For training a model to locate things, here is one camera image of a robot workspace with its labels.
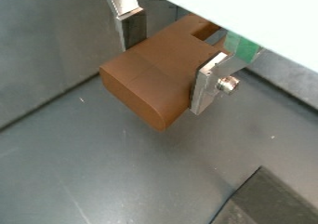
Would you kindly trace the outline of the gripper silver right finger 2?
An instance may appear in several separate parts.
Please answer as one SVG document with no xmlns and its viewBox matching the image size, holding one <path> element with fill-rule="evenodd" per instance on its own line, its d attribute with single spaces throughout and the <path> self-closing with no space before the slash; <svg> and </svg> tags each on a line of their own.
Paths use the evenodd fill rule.
<svg viewBox="0 0 318 224">
<path fill-rule="evenodd" d="M 191 89 L 189 109 L 199 115 L 222 92 L 231 95 L 239 87 L 239 79 L 233 76 L 246 68 L 263 52 L 263 47 L 253 41 L 227 32 L 218 41 L 221 49 L 198 68 Z"/>
</svg>

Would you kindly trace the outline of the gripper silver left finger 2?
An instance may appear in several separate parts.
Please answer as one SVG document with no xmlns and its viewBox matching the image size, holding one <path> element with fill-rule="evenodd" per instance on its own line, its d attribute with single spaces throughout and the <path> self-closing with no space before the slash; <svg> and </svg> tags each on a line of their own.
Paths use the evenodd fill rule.
<svg viewBox="0 0 318 224">
<path fill-rule="evenodd" d="M 138 0 L 107 0 L 115 16 L 123 50 L 130 49 L 147 38 L 147 15 Z"/>
</svg>

